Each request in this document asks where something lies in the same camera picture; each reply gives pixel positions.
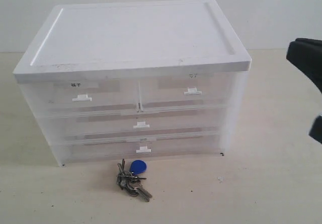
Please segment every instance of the metal key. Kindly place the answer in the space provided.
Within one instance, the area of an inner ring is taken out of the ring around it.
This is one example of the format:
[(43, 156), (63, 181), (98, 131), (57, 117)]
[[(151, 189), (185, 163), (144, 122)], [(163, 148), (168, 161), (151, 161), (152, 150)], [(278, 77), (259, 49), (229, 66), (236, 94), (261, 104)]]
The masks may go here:
[(128, 185), (133, 190), (136, 190), (144, 199), (148, 199), (149, 201), (149, 199), (152, 198), (152, 195), (141, 185), (141, 181), (129, 181)]

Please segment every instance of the white wall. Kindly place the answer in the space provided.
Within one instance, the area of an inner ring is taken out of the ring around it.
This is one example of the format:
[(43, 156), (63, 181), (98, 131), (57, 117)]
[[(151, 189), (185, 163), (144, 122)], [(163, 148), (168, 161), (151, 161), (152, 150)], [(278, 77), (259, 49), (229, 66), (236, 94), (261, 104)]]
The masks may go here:
[[(0, 51), (25, 51), (56, 4), (160, 0), (0, 0)], [(217, 0), (248, 49), (322, 39), (322, 0)]]

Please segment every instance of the black object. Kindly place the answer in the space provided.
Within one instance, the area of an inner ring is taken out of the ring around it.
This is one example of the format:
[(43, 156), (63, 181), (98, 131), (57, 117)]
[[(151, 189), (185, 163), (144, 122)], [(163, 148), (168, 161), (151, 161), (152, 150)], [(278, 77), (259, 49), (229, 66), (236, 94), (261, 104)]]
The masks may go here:
[[(322, 40), (297, 38), (291, 42), (286, 59), (303, 72), (322, 93)], [(318, 116), (309, 132), (322, 143), (322, 116)]]

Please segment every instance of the drawer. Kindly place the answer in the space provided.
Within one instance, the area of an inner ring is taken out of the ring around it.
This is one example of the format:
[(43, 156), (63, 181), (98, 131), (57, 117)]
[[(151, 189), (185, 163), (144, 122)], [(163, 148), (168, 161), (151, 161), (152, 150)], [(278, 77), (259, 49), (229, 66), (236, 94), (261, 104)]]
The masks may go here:
[(36, 83), (23, 86), (28, 91), (35, 115), (79, 115), (88, 112), (120, 112), (138, 108), (135, 80), (99, 82)]
[(160, 139), (151, 142), (102, 142), (98, 144), (73, 144), (52, 146), (54, 152), (69, 153), (61, 160), (63, 164), (86, 160), (144, 158), (174, 155), (223, 153), (220, 135)]
[(77, 136), (92, 133), (219, 126), (225, 114), (226, 108), (214, 108), (134, 115), (84, 116), (68, 119), (65, 129), (66, 134)]
[(220, 106), (230, 97), (235, 73), (187, 75), (140, 80), (141, 108), (174, 109), (187, 106)]

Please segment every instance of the drawer front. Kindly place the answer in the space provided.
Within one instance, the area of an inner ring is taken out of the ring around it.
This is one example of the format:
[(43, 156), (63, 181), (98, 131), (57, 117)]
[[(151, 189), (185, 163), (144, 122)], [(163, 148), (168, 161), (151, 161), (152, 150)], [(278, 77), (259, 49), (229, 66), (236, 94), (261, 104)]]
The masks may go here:
[(220, 135), (169, 138), (146, 142), (103, 142), (98, 144), (56, 145), (56, 151), (70, 153), (63, 163), (86, 160), (144, 158), (193, 154), (220, 154)]
[(234, 74), (225, 72), (141, 80), (141, 107), (148, 110), (222, 105), (230, 96)]
[(137, 81), (37, 83), (23, 86), (27, 101), (35, 112), (48, 115), (77, 112), (120, 112), (138, 107)]
[(180, 135), (217, 131), (223, 125), (225, 108), (182, 110), (136, 115), (77, 117), (66, 120), (67, 141), (139, 139), (166, 134)]

